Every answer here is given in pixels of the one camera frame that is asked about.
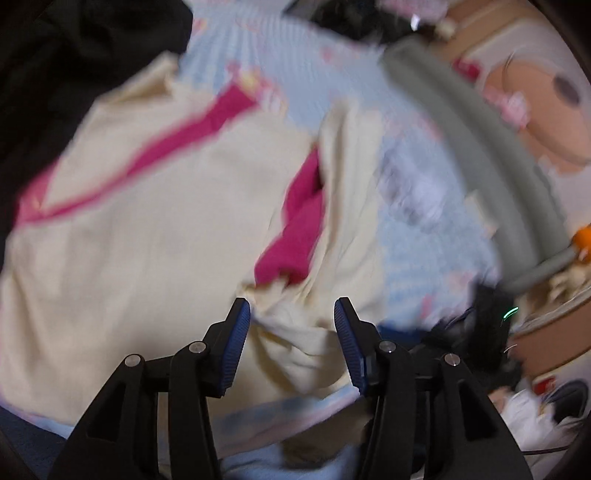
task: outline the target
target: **cream garment sleeve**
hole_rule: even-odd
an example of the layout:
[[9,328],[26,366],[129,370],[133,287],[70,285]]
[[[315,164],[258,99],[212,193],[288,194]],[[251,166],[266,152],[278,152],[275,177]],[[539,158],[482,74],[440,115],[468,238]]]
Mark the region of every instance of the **cream garment sleeve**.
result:
[[311,273],[297,286],[278,280],[245,290],[266,355],[300,393],[328,394],[349,381],[333,322],[339,297],[350,297],[363,320],[384,318],[375,185],[381,139],[377,112],[354,101],[329,112],[319,132],[326,210]]

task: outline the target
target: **pink pattern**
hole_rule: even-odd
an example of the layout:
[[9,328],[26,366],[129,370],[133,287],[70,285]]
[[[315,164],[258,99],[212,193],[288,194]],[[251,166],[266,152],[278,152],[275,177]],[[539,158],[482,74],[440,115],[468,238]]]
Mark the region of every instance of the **pink pattern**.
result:
[[281,275],[299,283],[310,273],[310,262],[324,217],[320,160],[315,148],[291,182],[283,204],[285,227],[255,265],[255,281],[265,284]]
[[68,201],[62,205],[56,205],[47,210],[42,210],[41,204],[45,197],[47,186],[51,180],[53,168],[35,179],[31,186],[25,191],[20,200],[17,225],[57,218],[73,213],[81,207],[92,205],[114,190],[127,184],[145,169],[170,161],[172,153],[191,145],[199,144],[205,139],[215,135],[227,121],[230,121],[240,113],[254,107],[256,103],[245,95],[239,87],[231,86],[225,93],[220,95],[217,102],[199,119],[191,119],[174,132],[149,143],[130,162],[129,167],[118,174],[110,182],[106,183],[97,191],[90,192],[81,198]]

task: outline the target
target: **white fabric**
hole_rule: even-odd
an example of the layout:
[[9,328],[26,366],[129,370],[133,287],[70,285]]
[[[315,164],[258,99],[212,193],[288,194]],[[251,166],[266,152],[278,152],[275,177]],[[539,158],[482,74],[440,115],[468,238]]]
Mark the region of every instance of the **white fabric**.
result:
[[537,450],[554,430],[554,408],[541,408],[541,400],[530,390],[509,396],[501,417],[521,450]]
[[[99,100],[59,161],[48,204],[96,188],[155,134],[206,109],[211,97],[167,80],[163,62]],[[384,311],[372,185],[379,116],[351,103],[328,114],[317,139],[327,205],[312,273],[295,287],[252,286],[315,140],[249,111],[100,203],[14,231],[0,278],[4,398],[73,424],[127,354],[157,358],[201,339],[237,293],[267,331],[251,327],[234,386],[209,404],[213,417],[347,384],[333,302],[350,296],[366,320]]]
[[431,229],[439,223],[447,193],[445,185],[396,149],[384,155],[379,189],[390,212],[410,225]]

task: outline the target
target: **black cable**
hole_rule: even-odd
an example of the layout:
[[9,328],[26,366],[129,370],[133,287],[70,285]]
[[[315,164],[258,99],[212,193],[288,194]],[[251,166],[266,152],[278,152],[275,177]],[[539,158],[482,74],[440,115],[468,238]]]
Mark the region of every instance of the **black cable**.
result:
[[522,453],[524,456],[544,455],[545,453],[564,452],[565,450],[568,450],[569,448],[570,448],[570,445],[565,445],[563,447],[547,448],[546,450],[525,450]]

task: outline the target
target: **clothing pile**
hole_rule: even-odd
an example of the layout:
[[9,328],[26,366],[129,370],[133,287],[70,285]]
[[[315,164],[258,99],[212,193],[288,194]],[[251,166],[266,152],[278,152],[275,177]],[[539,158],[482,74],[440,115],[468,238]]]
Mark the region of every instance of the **clothing pile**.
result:
[[256,322],[209,404],[227,457],[358,396],[333,303],[385,317],[382,122],[337,100],[310,133],[251,77],[180,83],[190,30],[180,1],[57,0],[2,71],[0,394],[67,434],[122,358],[177,352],[244,296]]

